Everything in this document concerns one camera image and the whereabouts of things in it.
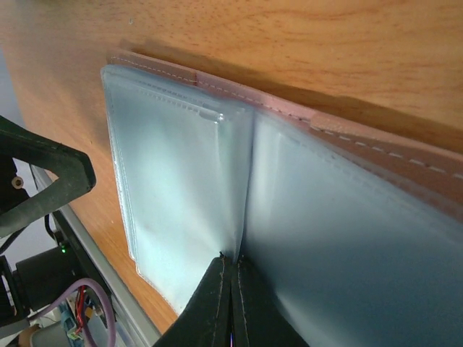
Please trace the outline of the pink card holder wallet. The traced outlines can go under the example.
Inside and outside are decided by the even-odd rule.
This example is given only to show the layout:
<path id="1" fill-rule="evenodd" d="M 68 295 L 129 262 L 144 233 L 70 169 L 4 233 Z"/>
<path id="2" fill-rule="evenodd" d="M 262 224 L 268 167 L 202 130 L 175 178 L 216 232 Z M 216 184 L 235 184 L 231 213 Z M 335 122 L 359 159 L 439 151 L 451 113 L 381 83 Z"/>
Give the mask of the pink card holder wallet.
<path id="1" fill-rule="evenodd" d="M 462 344 L 460 153 L 130 51 L 101 79 L 129 255 L 178 317 L 223 254 L 306 346 Z"/>

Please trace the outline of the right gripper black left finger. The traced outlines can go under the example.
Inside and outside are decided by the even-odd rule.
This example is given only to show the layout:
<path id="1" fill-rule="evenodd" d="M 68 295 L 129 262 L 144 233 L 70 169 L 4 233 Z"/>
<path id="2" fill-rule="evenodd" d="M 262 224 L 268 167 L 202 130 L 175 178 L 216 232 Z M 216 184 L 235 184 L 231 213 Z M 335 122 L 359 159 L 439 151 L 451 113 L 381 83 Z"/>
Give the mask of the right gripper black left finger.
<path id="1" fill-rule="evenodd" d="M 232 261 L 213 258 L 184 311 L 156 346 L 230 346 Z"/>

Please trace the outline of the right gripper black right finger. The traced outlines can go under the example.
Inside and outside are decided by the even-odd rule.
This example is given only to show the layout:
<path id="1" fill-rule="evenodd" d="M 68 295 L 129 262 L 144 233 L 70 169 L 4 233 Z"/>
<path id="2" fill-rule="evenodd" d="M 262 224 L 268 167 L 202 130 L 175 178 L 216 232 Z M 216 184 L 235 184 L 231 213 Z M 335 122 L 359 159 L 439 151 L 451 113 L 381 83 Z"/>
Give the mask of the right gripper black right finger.
<path id="1" fill-rule="evenodd" d="M 235 346 L 306 346 L 286 321 L 256 267 L 240 258 L 231 277 L 232 340 Z"/>

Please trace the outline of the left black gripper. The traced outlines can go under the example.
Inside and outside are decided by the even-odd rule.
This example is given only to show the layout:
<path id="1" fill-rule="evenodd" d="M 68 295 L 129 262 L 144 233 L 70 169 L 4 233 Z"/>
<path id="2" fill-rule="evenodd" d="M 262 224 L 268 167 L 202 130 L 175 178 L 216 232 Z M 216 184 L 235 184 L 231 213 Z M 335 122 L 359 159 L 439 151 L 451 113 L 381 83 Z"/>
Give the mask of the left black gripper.
<path id="1" fill-rule="evenodd" d="M 15 160 L 50 171 L 57 179 L 29 196 Z M 95 183 L 85 153 L 1 117 L 1 237 L 14 233 L 1 243 L 1 254 L 27 312 L 49 305 L 79 279 L 78 259 L 49 213 L 87 194 Z"/>

